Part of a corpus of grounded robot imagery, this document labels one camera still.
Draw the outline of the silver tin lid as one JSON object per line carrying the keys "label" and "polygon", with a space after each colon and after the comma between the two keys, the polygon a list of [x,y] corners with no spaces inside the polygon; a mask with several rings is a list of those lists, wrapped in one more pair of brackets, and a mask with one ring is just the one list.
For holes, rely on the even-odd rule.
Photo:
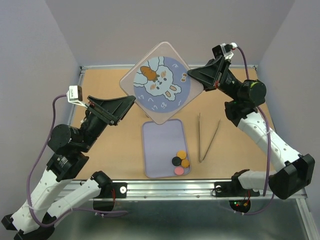
{"label": "silver tin lid", "polygon": [[162,125],[202,93],[204,87],[188,76],[189,66],[167,41],[152,48],[119,81],[135,96],[136,104],[156,124]]}

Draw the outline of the metal tongs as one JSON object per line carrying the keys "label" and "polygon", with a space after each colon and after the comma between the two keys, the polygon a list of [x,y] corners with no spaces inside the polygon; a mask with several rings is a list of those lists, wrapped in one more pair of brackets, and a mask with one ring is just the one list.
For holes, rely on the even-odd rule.
{"label": "metal tongs", "polygon": [[219,128],[221,126],[221,120],[219,119],[214,131],[210,138],[208,135],[204,135],[205,129],[203,126],[202,115],[201,113],[197,116],[197,150],[198,150],[198,162],[201,164],[206,158],[208,153],[210,152],[214,140],[218,134]]}

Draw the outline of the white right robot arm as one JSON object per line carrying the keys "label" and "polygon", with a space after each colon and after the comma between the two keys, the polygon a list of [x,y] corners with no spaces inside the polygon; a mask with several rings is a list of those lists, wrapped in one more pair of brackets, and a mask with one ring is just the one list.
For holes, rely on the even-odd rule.
{"label": "white right robot arm", "polygon": [[225,102],[225,115],[266,154],[265,171],[244,169],[231,177],[230,187],[221,192],[242,195],[247,190],[271,191],[286,200],[311,183],[315,160],[301,154],[286,143],[271,127],[259,110],[265,103],[267,88],[259,80],[238,80],[230,71],[231,61],[223,56],[205,66],[191,69],[188,76],[203,85],[204,91],[219,90],[232,100]]}

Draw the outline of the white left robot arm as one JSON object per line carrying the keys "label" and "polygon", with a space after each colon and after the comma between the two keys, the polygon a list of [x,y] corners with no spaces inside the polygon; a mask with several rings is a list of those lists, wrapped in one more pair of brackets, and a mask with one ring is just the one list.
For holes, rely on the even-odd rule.
{"label": "white left robot arm", "polygon": [[72,182],[88,162],[85,154],[92,148],[107,126],[116,126],[135,103],[132,95],[99,99],[88,97],[84,103],[81,97],[68,94],[57,96],[67,98],[70,104],[85,108],[85,117],[79,128],[67,124],[52,124],[44,144],[53,151],[46,168],[34,189],[30,188],[31,177],[26,181],[26,201],[15,212],[1,220],[6,230],[15,231],[15,240],[47,240],[55,226],[63,218],[77,211],[88,200],[95,197],[116,196],[113,181],[103,171],[96,171],[79,188],[57,199],[61,191]]}

